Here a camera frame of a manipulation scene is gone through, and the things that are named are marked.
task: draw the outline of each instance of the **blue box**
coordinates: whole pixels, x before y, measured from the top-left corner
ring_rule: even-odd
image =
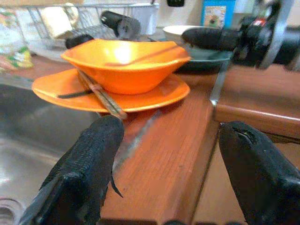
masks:
[[[203,0],[201,25],[204,26],[205,12],[212,6],[226,7],[224,28],[230,28],[233,20],[234,6],[236,0]]]

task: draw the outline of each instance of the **sink drain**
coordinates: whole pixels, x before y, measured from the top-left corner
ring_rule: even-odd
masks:
[[[14,199],[0,198],[0,224],[17,225],[23,214],[24,207]]]

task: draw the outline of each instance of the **stainless steel sink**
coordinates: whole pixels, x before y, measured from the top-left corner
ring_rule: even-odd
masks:
[[[13,202],[30,204],[57,160],[98,118],[43,101],[30,87],[26,79],[0,78],[0,223],[1,213],[16,214],[7,209]]]

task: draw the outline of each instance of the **wire dish rack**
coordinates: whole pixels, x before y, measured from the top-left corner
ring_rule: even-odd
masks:
[[[140,23],[140,35],[150,35],[155,32],[157,24],[158,3],[112,3],[112,4],[82,4],[51,6],[16,6],[1,7],[14,10],[17,14],[18,23],[21,27],[23,37],[27,42],[39,37],[47,45],[63,47],[66,38],[89,34],[94,38],[121,39],[111,28],[101,21],[104,11],[111,11],[124,18],[130,17]],[[49,26],[49,21],[56,23],[56,27]],[[64,28],[63,35],[56,35],[55,29]]]

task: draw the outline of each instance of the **robotic arm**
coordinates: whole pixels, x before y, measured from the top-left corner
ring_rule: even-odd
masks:
[[[262,6],[267,17],[251,16],[241,21],[240,30],[194,28],[182,38],[200,48],[233,51],[233,62],[266,69],[272,63],[288,70],[300,70],[300,27],[288,27],[286,20],[294,0],[273,0]]]

